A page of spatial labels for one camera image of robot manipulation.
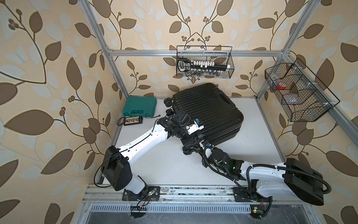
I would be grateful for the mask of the black hard-shell suitcase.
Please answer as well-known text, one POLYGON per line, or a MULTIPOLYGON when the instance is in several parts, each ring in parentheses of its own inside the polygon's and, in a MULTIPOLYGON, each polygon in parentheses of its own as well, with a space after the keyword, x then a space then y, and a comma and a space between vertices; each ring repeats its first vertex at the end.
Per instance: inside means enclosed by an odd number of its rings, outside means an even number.
POLYGON ((204 140, 192 147, 183 146, 183 153, 190 155, 207 143, 217 146, 234 138, 244 121, 243 113, 216 85, 206 83, 175 93, 164 100, 166 117, 187 114, 204 125, 204 140))

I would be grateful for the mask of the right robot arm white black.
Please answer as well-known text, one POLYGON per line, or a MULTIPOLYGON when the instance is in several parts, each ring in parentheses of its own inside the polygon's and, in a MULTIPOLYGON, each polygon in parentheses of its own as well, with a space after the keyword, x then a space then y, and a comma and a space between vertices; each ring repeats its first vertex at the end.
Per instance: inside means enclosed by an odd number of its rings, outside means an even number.
POLYGON ((209 145, 199 148, 204 167, 232 181, 249 200, 277 196, 296 197, 311 205, 324 205, 332 187, 316 170, 297 159, 278 164, 251 163, 229 157, 209 145))

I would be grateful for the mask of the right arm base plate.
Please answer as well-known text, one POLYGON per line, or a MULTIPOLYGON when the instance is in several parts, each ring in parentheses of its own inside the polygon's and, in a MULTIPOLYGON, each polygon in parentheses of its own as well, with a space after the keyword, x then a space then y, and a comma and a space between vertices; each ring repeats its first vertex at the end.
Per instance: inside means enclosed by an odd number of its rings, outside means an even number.
POLYGON ((263 197, 258 194, 256 191, 249 190, 241 190, 239 187, 232 188, 234 193, 234 198, 236 202, 270 202, 271 197, 263 197))

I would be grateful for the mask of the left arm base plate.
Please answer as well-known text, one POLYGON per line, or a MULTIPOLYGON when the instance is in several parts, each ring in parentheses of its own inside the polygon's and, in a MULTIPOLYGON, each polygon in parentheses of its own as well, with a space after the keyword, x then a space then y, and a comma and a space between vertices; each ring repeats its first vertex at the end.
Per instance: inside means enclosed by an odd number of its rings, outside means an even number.
POLYGON ((139 194, 134 194, 133 192, 124 189, 122 200, 139 202, 151 198, 151 201, 159 201, 160 190, 161 188, 159 186, 145 186, 139 194))

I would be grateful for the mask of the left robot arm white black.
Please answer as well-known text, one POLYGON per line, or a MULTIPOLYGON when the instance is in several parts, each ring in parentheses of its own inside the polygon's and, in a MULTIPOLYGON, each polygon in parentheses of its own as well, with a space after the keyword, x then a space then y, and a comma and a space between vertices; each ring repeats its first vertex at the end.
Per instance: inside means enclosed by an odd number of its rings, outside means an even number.
POLYGON ((172 136, 183 140, 185 146, 201 142, 203 128, 204 125, 199 119, 192 120, 187 114, 157 119, 153 128, 134 141, 119 148, 110 146, 105 152, 99 171, 115 191, 125 189, 140 195, 146 183, 132 173, 131 165, 154 146, 172 136))

